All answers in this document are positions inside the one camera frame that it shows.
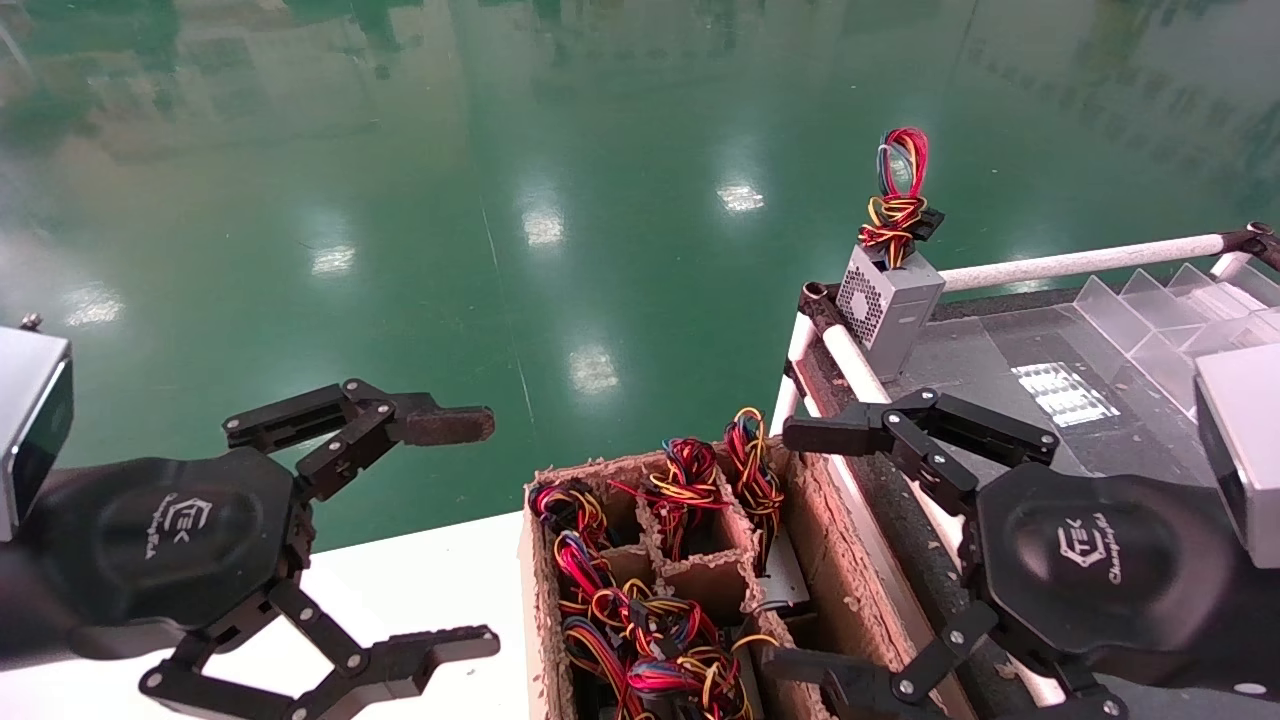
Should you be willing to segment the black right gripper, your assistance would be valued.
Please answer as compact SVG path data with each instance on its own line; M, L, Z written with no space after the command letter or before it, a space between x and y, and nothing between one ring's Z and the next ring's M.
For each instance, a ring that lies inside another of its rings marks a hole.
M1000 630L1025 666L1050 665L1064 692L1059 705L1004 719L1129 717L1069 661L1147 687L1277 700L1277 571L1253 564L1215 489L1055 471L1056 434L933 388L791 416L782 442L882 455L948 515L975 514L979 594L996 607L972 602L896 673L838 653L763 650L767 676L817 685L840 719L946 719L931 693ZM1014 469L978 491L950 446Z

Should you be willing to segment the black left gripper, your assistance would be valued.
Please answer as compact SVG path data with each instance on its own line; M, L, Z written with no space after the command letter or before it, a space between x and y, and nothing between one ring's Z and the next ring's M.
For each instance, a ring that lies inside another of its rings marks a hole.
M444 407L426 392L348 379L229 416L223 430L238 450L218 457L56 470L3 544L3 666L177 646L138 691L200 719L353 719L419 697L439 666L497 655L499 635L457 626L361 647L282 580L308 565L308 501L329 500L397 445L479 443L495 427L488 406ZM311 439L321 445L294 478L264 455ZM291 697L205 675L215 653L276 618L332 664L312 689Z

